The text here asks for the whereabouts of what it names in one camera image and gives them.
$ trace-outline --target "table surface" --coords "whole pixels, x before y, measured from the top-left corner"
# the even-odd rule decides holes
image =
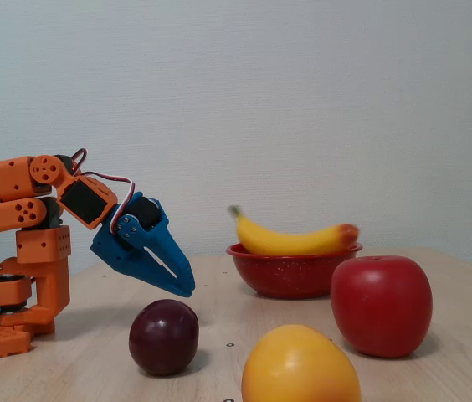
[[[197,290],[183,301],[199,317],[198,354],[185,373],[150,378],[131,360],[130,325],[144,306],[172,297],[97,265],[73,277],[72,301],[56,319],[55,334],[36,338],[30,353],[0,358],[0,402],[239,402],[250,350],[267,331],[286,323],[311,325],[343,347],[366,402],[472,402],[472,265],[422,248],[360,253],[368,254],[405,255],[428,275],[433,321],[411,358],[360,356],[342,340],[328,298],[258,297],[230,257],[196,257],[191,261]]]

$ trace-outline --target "banana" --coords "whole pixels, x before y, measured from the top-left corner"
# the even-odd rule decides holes
[[[352,224],[337,224],[305,234],[278,233],[266,229],[242,214],[239,207],[229,211],[236,220],[236,230],[242,246],[258,255],[326,255],[349,249],[359,237]]]

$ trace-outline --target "apple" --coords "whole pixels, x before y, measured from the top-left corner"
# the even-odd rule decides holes
[[[425,338],[433,298],[420,265],[407,257],[377,255],[336,268],[331,305],[342,335],[358,352],[401,358]]]

